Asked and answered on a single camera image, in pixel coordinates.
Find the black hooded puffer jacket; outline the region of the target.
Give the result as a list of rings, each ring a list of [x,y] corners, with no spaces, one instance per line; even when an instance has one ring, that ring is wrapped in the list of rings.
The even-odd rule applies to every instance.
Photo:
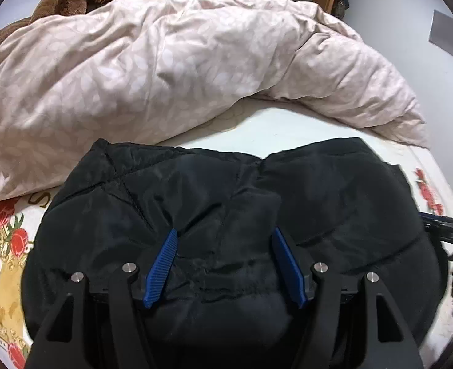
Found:
[[[178,250],[143,304],[152,255]],[[290,299],[279,228],[305,277]],[[358,138],[266,158],[98,140],[21,283],[29,368],[419,368],[447,284],[401,168]]]

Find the pink leaf-pattern duvet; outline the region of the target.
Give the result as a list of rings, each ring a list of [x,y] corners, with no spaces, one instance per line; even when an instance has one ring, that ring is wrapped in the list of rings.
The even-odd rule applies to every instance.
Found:
[[[0,31],[0,201],[59,185],[99,138],[156,144],[254,95],[429,144],[403,76],[314,2],[113,0]]]

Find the grey wall panel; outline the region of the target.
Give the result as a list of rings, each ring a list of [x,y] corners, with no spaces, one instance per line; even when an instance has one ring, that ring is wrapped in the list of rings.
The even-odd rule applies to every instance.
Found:
[[[453,18],[435,10],[428,41],[453,56]]]

